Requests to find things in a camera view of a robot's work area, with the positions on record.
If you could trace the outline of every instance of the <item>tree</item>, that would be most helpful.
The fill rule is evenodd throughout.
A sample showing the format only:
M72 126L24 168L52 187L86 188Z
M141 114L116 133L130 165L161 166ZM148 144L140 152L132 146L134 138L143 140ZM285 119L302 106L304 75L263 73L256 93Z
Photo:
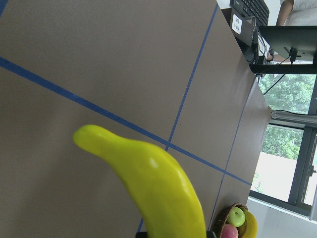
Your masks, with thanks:
M302 138L302 130L269 125L262 152L297 160Z
M267 74L260 83L265 92L282 75L274 78ZM267 104L274 110L287 110L294 113L308 112L312 98L316 75L287 74L264 97Z
M267 74L260 83L262 92L274 84L282 75L274 78ZM269 92L265 100L274 110L286 110L307 114L312 98L316 75L285 75ZM266 130L262 151L268 154L297 160L303 131L269 125Z

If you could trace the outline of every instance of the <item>wicker basket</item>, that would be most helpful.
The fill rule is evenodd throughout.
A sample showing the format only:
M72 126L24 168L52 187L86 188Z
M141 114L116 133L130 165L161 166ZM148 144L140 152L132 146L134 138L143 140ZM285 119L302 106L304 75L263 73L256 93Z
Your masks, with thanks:
M216 234L217 238L221 238L224 224L226 223L226 221L228 219L229 213L231 212L232 208L234 208L234 207L239 207L239 208L242 207L242 208L248 209L245 205L238 203L238 202L231 205L230 207L224 208L220 212L220 214L219 214L219 216L218 216L218 218L213 226L213 231Z

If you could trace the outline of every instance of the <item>desk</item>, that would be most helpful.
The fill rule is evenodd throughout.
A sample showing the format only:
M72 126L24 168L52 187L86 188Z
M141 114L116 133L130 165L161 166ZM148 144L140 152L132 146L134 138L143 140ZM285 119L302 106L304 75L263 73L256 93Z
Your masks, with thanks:
M120 180L84 124L173 155L206 230L246 203L270 108L216 1L8 1L0 18L0 237L133 237Z

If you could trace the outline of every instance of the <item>black keyboard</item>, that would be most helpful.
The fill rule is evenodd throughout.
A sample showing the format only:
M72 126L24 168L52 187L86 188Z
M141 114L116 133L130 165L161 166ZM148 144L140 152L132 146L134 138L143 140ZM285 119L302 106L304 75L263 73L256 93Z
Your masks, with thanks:
M230 0L230 5L243 17L255 16L258 26L267 26L269 9L263 0Z

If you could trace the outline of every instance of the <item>yellow banana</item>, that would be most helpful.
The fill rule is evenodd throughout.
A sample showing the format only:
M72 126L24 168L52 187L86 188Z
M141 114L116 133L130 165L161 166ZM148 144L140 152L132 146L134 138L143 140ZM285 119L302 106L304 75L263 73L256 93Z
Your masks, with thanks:
M238 233L239 233L239 238L242 238L242 236L244 235L244 233L247 230L247 223L244 222L242 226L237 227L238 229Z
M83 150L104 159L143 216L150 238L206 238L201 204L178 162L161 148L85 125L73 135Z
M241 230L241 233L242 233L241 238L256 238L257 232L258 232L258 223L256 218L247 209L241 208L241 210L246 215L246 221L242 225L243 227L241 227L241 229L238 228L239 237L240 237L240 230Z

